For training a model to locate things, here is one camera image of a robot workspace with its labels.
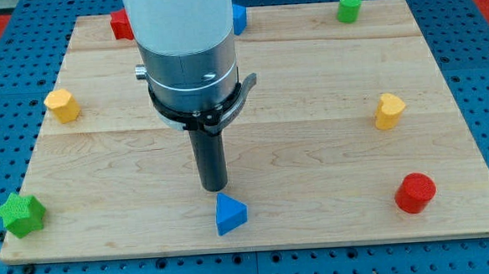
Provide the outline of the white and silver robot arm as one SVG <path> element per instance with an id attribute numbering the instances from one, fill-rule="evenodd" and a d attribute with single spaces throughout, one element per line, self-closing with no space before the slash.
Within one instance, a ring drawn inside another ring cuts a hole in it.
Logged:
<path id="1" fill-rule="evenodd" d="M 236 88 L 231 0 L 122 0 L 162 121 L 211 111 Z"/>

